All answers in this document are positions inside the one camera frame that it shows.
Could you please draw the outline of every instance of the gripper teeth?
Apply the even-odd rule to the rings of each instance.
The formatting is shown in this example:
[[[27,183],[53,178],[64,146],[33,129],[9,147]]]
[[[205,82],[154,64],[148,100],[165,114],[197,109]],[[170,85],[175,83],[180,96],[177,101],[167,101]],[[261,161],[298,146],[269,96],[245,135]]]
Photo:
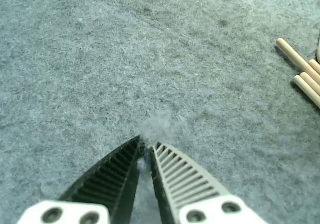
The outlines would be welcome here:
[[[139,136],[126,142],[81,176],[59,200],[104,205],[111,223],[128,224],[139,180],[137,160],[143,149]]]
[[[155,195],[163,223],[179,223],[186,205],[230,192],[190,157],[164,143],[150,148]]]

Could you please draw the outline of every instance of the wooden stick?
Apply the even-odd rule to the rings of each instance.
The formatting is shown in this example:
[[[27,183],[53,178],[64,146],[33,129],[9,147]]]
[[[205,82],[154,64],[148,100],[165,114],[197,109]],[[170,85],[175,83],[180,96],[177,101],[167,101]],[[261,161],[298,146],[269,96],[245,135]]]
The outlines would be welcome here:
[[[295,84],[316,104],[320,109],[320,96],[302,79],[301,76],[294,77]]]
[[[316,83],[308,73],[302,72],[300,77],[320,96],[320,85]]]
[[[320,75],[320,64],[316,60],[310,60],[309,65]]]
[[[320,74],[318,74],[284,39],[279,38],[277,45],[305,73],[308,73],[313,80],[320,85]]]
[[[316,59],[318,60],[318,62],[320,62],[320,40],[319,40],[318,50],[316,51]]]

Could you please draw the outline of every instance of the screw hole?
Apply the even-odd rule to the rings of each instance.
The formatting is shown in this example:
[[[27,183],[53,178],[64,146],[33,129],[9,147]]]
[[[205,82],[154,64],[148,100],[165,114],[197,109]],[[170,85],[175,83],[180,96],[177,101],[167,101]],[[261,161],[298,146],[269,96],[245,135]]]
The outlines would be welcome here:
[[[97,224],[98,221],[99,214],[96,212],[89,212],[81,218],[80,224]]]
[[[222,210],[225,213],[237,213],[241,211],[241,208],[238,204],[233,202],[226,202],[222,205]]]
[[[62,216],[62,210],[60,208],[52,208],[47,210],[42,216],[42,221],[44,223],[55,223]]]
[[[199,223],[206,219],[206,215],[202,211],[192,210],[187,214],[186,218],[190,223]]]

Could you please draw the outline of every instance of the gray felt surface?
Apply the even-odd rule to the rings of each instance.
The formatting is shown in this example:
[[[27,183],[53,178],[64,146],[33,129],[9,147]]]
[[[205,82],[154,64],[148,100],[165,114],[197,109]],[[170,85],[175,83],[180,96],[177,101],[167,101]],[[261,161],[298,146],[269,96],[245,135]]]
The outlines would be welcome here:
[[[0,0],[1,223],[140,133],[267,222],[320,223],[320,112],[275,48],[314,58],[319,17],[319,0]],[[132,223],[160,223],[152,188]]]

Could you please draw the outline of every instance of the gray carpet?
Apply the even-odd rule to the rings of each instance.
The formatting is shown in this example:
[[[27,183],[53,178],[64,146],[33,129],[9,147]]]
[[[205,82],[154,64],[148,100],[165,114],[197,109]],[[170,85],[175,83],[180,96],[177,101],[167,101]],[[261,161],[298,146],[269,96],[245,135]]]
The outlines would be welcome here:
[[[270,224],[320,223],[320,112],[275,48],[315,58],[319,17],[319,0],[0,0],[1,223],[141,133]],[[132,223],[158,224],[142,177]]]

